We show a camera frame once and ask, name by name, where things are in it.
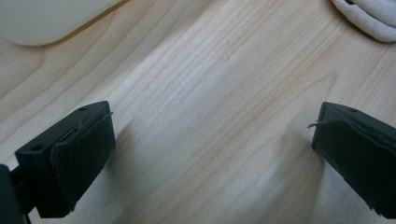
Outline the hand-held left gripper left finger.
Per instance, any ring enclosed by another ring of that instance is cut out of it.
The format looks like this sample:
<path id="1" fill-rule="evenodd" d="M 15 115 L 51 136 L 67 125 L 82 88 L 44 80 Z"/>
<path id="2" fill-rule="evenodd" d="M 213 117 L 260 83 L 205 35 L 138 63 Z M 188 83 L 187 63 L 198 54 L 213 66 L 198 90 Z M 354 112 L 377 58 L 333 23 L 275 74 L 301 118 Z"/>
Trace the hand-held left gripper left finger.
<path id="1" fill-rule="evenodd" d="M 75 209 L 115 149 L 111 115 L 107 101 L 84 105 L 15 152 L 24 212 L 58 218 Z"/>

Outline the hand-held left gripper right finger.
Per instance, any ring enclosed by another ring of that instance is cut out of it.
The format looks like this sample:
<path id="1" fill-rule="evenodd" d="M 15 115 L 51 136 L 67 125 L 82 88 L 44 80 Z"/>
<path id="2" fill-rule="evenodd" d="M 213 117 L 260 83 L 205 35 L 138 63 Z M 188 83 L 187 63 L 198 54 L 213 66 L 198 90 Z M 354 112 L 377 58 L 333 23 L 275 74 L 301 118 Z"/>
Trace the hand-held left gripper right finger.
<path id="1" fill-rule="evenodd" d="M 358 109 L 324 102 L 312 148 L 380 216 L 396 219 L 396 128 Z"/>

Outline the pale knitted sock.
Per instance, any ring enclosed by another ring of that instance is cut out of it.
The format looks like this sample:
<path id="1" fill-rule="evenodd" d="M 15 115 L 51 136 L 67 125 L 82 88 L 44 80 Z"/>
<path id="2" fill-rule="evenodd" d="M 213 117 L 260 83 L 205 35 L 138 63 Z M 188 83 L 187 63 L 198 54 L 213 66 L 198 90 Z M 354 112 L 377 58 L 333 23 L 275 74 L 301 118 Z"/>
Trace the pale knitted sock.
<path id="1" fill-rule="evenodd" d="M 396 42 L 396 0 L 332 0 L 332 3 L 375 40 Z"/>

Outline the white divided storage box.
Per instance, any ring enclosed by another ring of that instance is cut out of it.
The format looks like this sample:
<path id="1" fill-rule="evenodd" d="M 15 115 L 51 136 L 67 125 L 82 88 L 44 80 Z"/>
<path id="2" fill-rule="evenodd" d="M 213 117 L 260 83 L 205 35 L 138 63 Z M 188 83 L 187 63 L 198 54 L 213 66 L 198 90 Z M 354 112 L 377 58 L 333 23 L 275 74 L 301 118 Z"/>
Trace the white divided storage box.
<path id="1" fill-rule="evenodd" d="M 71 34 L 122 0 L 0 0 L 0 37 L 23 46 Z"/>

